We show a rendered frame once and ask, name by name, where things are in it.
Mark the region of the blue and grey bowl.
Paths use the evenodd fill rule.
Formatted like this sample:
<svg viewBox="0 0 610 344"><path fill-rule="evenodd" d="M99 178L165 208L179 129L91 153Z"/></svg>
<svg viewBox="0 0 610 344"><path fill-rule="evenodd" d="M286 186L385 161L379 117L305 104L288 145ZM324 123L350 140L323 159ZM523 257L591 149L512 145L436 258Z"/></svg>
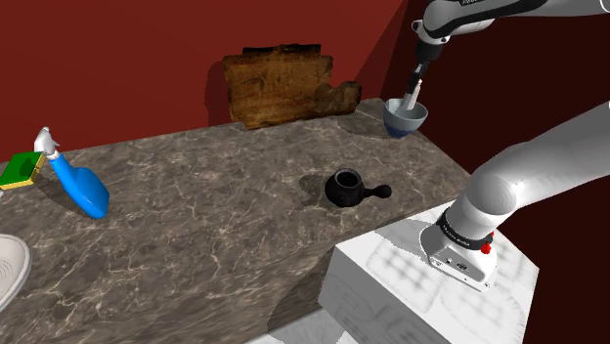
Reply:
<svg viewBox="0 0 610 344"><path fill-rule="evenodd" d="M414 108L401 108L401 99L388 100L383 109L383 123L391 137L402 138L417 130L427 118L428 109L420 103Z"/></svg>

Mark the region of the brown wooden board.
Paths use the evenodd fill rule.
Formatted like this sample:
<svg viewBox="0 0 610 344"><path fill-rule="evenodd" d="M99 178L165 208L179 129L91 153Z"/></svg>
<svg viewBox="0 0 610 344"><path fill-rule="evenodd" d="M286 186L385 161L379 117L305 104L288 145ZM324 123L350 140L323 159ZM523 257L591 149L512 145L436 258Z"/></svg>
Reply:
<svg viewBox="0 0 610 344"><path fill-rule="evenodd" d="M349 114L362 98L357 81L329 84L333 57L319 44L245 47L222 63L231 118L248 130Z"/></svg>

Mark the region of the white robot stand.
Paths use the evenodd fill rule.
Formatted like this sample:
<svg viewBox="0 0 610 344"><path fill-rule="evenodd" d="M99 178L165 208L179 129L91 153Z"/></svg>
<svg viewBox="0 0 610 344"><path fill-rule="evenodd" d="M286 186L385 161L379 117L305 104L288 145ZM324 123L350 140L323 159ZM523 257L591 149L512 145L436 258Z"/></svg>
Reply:
<svg viewBox="0 0 610 344"><path fill-rule="evenodd" d="M438 205L334 247L319 302L358 344L522 344L538 267L496 233L495 282L479 292L433 268L420 232Z"/></svg>

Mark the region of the blue spray bottle white head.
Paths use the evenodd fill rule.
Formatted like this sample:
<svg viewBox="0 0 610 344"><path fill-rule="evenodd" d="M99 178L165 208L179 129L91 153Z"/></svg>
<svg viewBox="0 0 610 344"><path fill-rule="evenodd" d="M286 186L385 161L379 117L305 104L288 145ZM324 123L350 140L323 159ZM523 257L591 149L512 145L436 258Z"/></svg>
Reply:
<svg viewBox="0 0 610 344"><path fill-rule="evenodd" d="M34 151L42 153L70 198L90 217L101 219L109 209L109 191L89 168L73 167L57 150L48 127L43 127L34 141Z"/></svg>

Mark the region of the green and yellow sponge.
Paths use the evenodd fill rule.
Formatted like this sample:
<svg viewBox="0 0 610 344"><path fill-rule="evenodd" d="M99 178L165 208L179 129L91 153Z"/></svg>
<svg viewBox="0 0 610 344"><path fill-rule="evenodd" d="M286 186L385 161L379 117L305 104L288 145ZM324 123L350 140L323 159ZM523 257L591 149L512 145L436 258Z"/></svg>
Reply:
<svg viewBox="0 0 610 344"><path fill-rule="evenodd" d="M45 156L28 151L14 154L0 175L0 190L6 191L34 184Z"/></svg>

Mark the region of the white plate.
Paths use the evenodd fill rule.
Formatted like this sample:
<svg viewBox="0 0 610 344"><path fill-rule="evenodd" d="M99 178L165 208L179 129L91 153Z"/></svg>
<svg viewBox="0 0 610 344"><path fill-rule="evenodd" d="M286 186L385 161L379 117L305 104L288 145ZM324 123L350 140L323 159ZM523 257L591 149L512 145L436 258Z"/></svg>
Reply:
<svg viewBox="0 0 610 344"><path fill-rule="evenodd" d="M22 239L0 234L0 313L21 291L31 263L29 247Z"/></svg>

